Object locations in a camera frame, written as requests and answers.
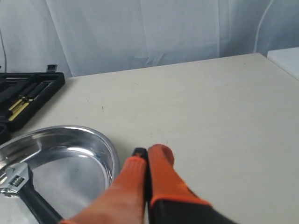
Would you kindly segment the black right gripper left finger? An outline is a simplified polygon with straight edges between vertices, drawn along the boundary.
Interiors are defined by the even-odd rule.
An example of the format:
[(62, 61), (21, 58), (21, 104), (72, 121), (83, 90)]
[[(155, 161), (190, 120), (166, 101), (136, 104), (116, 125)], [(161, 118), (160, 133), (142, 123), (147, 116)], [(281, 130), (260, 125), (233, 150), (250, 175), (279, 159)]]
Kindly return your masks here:
[(62, 224), (143, 224), (147, 150), (136, 148), (111, 186)]

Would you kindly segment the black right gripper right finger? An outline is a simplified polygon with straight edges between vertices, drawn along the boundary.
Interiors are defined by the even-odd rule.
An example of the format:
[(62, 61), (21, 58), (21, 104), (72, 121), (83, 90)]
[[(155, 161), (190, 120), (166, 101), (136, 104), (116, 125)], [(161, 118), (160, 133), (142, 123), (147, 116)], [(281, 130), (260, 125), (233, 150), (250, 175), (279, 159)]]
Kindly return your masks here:
[(174, 169), (170, 148), (148, 149), (151, 177), (150, 224), (234, 224), (206, 200), (194, 194)]

